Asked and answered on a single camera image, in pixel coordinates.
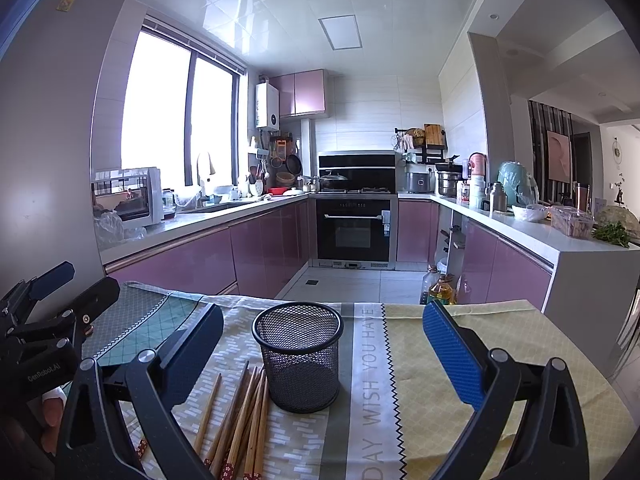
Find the pink cabinet door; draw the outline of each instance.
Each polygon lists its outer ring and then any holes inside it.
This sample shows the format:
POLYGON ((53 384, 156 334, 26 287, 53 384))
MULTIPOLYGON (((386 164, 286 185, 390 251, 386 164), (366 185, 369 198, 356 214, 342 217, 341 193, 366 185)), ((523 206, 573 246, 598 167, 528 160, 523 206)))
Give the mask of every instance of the pink cabinet door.
POLYGON ((307 200, 298 202, 298 268, 309 260, 309 218, 307 200))
POLYGON ((494 268, 498 237, 469 221, 466 228, 465 256, 460 273, 459 304, 486 302, 486 295, 494 268))
POLYGON ((324 71, 298 72, 294 76, 296 115, 324 112, 324 71))
POLYGON ((438 236, 438 205, 427 200, 398 202, 398 262, 433 262, 438 236))
POLYGON ((280 116, 290 116, 296 113, 294 74, 273 77, 269 79, 269 84, 278 89, 280 116))
POLYGON ((550 281, 551 275, 533 259, 498 240, 486 302, 529 300, 542 310, 550 281))
POLYGON ((150 256, 111 273, 119 283, 136 281, 171 290, 218 294, 236 280, 229 229, 150 256))
POLYGON ((240 222, 231 226, 229 230, 239 294, 268 298, 260 218, 240 222))
POLYGON ((278 209, 261 216, 262 254, 267 279, 267 298, 275 298, 282 290, 284 279, 284 250, 282 247, 282 219, 278 209))
POLYGON ((282 286, 287 285, 293 275, 298 272, 298 221, 297 207, 295 204, 284 206, 280 210, 282 218, 282 249, 284 256, 284 272, 282 274, 282 286))

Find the blue gripper pad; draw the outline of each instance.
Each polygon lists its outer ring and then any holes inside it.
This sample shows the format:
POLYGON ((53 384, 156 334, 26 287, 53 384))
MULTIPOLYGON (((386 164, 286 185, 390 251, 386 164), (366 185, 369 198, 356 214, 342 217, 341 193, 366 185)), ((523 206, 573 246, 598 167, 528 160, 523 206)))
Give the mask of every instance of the blue gripper pad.
POLYGON ((460 400, 478 411, 484 401, 482 368, 443 309, 430 301, 422 311, 422 329, 460 400))

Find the teal air fryer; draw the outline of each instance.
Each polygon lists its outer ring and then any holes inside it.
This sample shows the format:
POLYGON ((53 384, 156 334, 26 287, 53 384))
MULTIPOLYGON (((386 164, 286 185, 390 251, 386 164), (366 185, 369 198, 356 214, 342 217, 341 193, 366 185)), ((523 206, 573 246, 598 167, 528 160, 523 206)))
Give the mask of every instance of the teal air fryer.
POLYGON ((507 205, 537 204, 538 185, 527 168, 519 162, 503 162, 498 169, 498 182, 507 194, 507 205))

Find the square ceiling light panel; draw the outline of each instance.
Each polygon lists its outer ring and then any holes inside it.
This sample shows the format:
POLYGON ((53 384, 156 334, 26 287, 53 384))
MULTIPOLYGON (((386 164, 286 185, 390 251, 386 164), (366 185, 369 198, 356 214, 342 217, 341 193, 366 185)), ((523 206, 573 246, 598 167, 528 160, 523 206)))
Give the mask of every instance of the square ceiling light panel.
POLYGON ((320 18, 318 21, 322 25, 322 30, 324 30, 332 49, 362 48, 358 22, 356 22, 354 14, 320 18))

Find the wire mesh cup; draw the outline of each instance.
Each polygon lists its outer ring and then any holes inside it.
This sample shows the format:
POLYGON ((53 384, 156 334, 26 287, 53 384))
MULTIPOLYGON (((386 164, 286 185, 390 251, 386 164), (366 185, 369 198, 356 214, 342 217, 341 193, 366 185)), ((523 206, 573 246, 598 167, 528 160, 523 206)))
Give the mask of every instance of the wire mesh cup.
POLYGON ((269 393, 291 413, 313 413, 334 402, 342 317, 319 303, 293 302, 258 314, 252 332, 262 350, 269 393))

